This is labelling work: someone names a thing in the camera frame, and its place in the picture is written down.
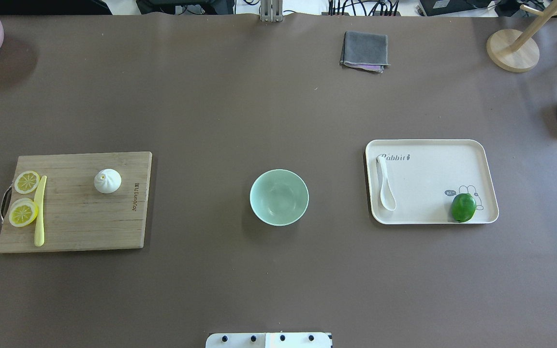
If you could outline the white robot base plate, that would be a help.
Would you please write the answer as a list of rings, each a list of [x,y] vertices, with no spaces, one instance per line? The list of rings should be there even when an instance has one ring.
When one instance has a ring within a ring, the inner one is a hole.
[[[214,333],[208,336],[206,348],[332,348],[331,333]]]

